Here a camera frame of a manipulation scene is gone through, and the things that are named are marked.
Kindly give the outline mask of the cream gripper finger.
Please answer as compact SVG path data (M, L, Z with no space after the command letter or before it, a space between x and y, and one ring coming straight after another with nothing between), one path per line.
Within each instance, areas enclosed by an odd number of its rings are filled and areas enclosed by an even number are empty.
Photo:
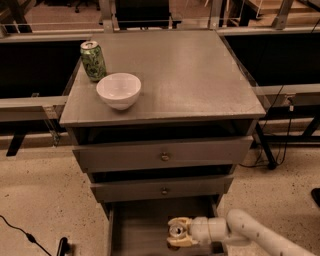
M191 223L192 223L192 219L191 218L188 218L188 217L176 217L176 218L171 219L168 222L168 225L169 226L178 225L178 226L182 226L184 228L187 228L188 226L191 225Z
M175 247L192 247L198 244L198 241L194 240L191 236L186 235L183 238L178 237L168 237L167 242L171 246Z

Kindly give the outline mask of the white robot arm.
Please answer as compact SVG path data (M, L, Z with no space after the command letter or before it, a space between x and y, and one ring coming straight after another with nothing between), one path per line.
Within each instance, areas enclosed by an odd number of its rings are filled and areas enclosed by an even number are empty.
M259 223L241 209L222 217L177 217L168 222L167 243L173 247L194 247L221 242L246 246L255 242L270 256L316 256Z

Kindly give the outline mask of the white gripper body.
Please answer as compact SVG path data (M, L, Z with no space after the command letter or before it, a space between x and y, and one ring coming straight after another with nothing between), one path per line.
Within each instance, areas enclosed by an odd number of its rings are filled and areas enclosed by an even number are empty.
M196 217L188 224L188 234L193 244L209 244L211 242L208 219L206 217Z

